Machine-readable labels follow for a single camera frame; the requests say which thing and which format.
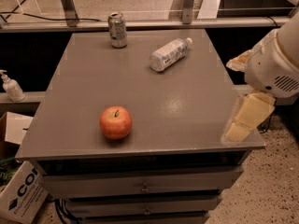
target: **speckled floor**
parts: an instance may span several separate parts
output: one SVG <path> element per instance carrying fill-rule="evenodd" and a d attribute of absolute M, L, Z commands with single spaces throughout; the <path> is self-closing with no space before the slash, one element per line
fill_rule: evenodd
<path fill-rule="evenodd" d="M 244 173 L 222 193 L 223 201 L 206 224 L 298 224 L 299 149 L 284 109 L 276 110 L 262 137 L 265 150 L 253 151 Z M 0 218 L 0 224 L 15 224 Z M 45 203 L 35 224 L 61 223 L 54 204 Z"/>

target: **pump bottle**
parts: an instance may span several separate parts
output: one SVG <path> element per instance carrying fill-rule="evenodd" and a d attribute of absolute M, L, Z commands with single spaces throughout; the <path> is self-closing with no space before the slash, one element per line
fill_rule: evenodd
<path fill-rule="evenodd" d="M 25 93 L 22 91 L 18 82 L 9 78 L 4 74 L 5 70 L 0 70 L 1 78 L 3 80 L 3 89 L 7 92 L 12 101 L 21 101 L 25 98 Z"/>
<path fill-rule="evenodd" d="M 191 38 L 177 38 L 150 55 L 150 66 L 157 72 L 162 72 L 171 64 L 187 55 L 188 47 L 192 44 Z"/>

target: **silver can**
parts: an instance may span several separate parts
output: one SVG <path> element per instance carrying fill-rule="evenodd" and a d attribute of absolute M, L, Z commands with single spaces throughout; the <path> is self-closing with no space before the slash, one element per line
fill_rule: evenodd
<path fill-rule="evenodd" d="M 127 46 L 127 31 L 121 12 L 112 12 L 108 17 L 111 45 L 114 48 Z"/>

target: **table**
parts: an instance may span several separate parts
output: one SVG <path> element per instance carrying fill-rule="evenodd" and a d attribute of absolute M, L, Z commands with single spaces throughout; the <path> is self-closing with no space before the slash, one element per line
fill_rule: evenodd
<path fill-rule="evenodd" d="M 153 71 L 150 54 L 178 37 L 193 40 L 187 56 Z M 108 33 L 73 34 L 17 159 L 86 223 L 205 223 L 244 159 L 264 148 L 256 131 L 223 137 L 237 97 L 205 30 L 132 31 L 123 49 Z M 133 118 L 120 141 L 99 129 L 111 105 Z"/>

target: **white soap dispenser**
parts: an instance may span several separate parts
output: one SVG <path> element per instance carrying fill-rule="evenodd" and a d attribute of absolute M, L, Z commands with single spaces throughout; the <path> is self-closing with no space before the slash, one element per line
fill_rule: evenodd
<path fill-rule="evenodd" d="M 3 80 L 3 89 L 7 92 L 9 98 L 13 101 L 21 101 L 25 98 L 25 93 L 22 91 L 18 82 L 9 78 L 4 74 L 6 70 L 0 70 L 1 78 Z"/>

